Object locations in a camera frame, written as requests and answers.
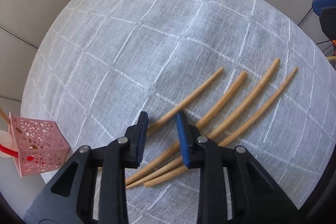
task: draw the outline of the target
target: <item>table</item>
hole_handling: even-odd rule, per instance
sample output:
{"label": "table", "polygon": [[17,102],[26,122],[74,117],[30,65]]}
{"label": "table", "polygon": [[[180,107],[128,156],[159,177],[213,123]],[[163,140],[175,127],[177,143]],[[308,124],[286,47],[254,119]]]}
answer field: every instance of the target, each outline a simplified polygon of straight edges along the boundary
{"label": "table", "polygon": [[[231,147],[244,145],[299,208],[335,146],[336,73],[312,40],[263,0],[71,0],[36,54],[21,115],[54,120],[73,150],[96,148],[123,136],[141,110],[150,122],[158,119],[223,67],[224,74],[189,105],[195,123],[246,70],[248,79],[206,134],[276,57],[277,73],[222,138],[298,66],[283,96]],[[142,166],[177,138],[170,121],[148,138]],[[53,174],[42,176],[47,182]],[[195,223],[198,187],[199,171],[190,170],[152,188],[127,190],[130,223]]]}

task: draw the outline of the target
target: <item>pink plastic container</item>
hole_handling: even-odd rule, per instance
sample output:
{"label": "pink plastic container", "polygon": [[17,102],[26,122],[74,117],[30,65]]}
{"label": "pink plastic container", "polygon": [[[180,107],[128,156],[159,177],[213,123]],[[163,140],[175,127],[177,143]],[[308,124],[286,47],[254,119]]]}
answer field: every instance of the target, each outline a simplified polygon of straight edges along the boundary
{"label": "pink plastic container", "polygon": [[69,152],[69,145],[55,122],[11,116],[8,132],[17,146],[14,161],[20,176],[60,169]]}

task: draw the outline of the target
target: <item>perforated pink box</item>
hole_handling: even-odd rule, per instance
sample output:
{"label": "perforated pink box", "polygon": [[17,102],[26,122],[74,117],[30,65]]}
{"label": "perforated pink box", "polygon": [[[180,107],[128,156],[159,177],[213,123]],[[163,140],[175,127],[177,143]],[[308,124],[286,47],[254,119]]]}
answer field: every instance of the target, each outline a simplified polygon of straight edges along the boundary
{"label": "perforated pink box", "polygon": [[55,122],[11,116],[8,132],[17,146],[14,157],[21,178],[62,167],[69,152],[69,145]]}

